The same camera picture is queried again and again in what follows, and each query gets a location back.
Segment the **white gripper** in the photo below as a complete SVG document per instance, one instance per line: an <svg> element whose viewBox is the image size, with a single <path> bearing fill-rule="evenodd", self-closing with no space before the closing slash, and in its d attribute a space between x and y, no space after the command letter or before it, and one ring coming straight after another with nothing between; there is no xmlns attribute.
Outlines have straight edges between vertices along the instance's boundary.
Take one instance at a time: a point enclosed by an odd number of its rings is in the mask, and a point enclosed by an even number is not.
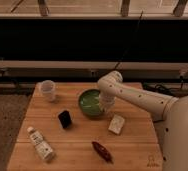
<svg viewBox="0 0 188 171"><path fill-rule="evenodd" d="M102 114L107 115L110 112L110 108L114 105L115 98L113 96L101 93L99 95L99 105L102 109Z"/></svg>

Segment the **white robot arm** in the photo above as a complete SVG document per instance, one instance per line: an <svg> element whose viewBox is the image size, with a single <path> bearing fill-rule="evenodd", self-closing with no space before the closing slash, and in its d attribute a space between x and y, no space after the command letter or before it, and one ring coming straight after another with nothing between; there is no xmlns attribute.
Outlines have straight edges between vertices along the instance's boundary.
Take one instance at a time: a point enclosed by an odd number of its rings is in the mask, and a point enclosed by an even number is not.
<svg viewBox="0 0 188 171"><path fill-rule="evenodd" d="M188 171L188 96L177 98L137 89L122 81L118 71L112 71L98 80L102 110L108 110L114 104L114 98L118 97L151 113L153 119L164 120L162 169Z"/></svg>

